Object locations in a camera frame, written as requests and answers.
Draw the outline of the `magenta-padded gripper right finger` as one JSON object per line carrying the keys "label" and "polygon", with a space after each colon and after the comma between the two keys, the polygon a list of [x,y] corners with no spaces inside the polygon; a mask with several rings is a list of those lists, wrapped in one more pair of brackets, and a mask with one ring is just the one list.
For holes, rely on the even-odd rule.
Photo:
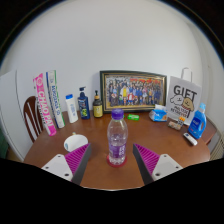
{"label": "magenta-padded gripper right finger", "polygon": [[133,154],[145,185],[182,169],[168,154],[158,155],[139,144],[133,145]]}

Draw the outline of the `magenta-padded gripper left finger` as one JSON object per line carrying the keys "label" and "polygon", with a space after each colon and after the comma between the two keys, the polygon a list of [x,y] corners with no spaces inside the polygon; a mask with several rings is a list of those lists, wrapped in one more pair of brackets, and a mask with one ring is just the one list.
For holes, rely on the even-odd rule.
{"label": "magenta-padded gripper left finger", "polygon": [[57,154],[42,169],[79,185],[91,155],[91,144],[83,145],[66,155]]}

